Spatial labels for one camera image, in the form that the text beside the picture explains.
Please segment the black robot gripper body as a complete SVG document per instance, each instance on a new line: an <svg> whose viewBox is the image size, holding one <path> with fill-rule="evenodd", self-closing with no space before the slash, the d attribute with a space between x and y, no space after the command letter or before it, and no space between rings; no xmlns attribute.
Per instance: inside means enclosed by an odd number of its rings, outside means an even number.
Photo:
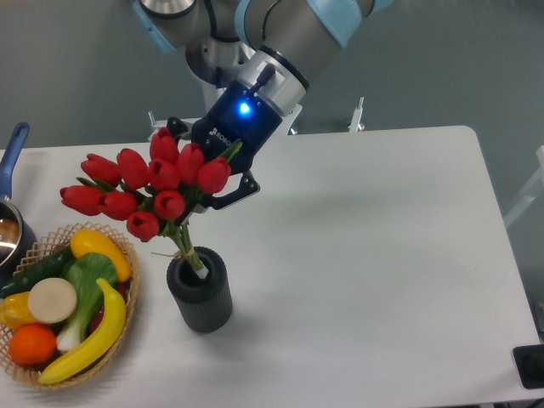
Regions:
<svg viewBox="0 0 544 408"><path fill-rule="evenodd" d="M229 162L231 172L251 168L254 156L281 124L281 116L256 95L274 75L275 68L267 64L250 88L232 82L210 111L192 125L191 141L201 147L207 162L240 140L241 148Z"/></svg>

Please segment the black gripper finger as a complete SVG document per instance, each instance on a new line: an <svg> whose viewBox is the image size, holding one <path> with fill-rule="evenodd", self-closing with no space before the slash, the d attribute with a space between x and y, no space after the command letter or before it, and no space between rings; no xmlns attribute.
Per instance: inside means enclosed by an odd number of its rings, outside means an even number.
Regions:
<svg viewBox="0 0 544 408"><path fill-rule="evenodd" d="M170 116L167 119L167 129L176 143L180 140L191 140L192 138L188 125L176 116Z"/></svg>
<svg viewBox="0 0 544 408"><path fill-rule="evenodd" d="M204 195L195 205L189 206L177 219L176 225L184 225L189 221L193 213L204 213L209 207L221 210L229 207L248 196L257 194L260 184L253 177L252 171L247 170L241 174L241 180L236 190L223 196Z"/></svg>

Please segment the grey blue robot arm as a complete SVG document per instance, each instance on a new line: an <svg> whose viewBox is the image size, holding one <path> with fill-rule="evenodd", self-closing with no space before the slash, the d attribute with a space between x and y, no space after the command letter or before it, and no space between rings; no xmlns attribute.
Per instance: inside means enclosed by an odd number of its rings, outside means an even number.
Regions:
<svg viewBox="0 0 544 408"><path fill-rule="evenodd" d="M231 171L237 190L209 195L178 219L221 209L259 189L254 156L277 128L289 128L300 99L325 66L344 49L362 20L384 1L136 1L133 11L156 46L183 48L187 65L202 84L206 115L190 140L207 160L235 141L241 149Z"/></svg>

